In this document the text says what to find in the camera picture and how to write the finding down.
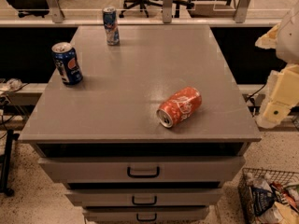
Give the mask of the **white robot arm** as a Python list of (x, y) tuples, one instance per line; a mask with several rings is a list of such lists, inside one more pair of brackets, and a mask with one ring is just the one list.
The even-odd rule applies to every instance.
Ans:
[(272, 129), (299, 104), (299, 2), (280, 23), (260, 36), (255, 46), (275, 49), (277, 57), (287, 64), (279, 72), (270, 72), (265, 97), (256, 118), (259, 127)]

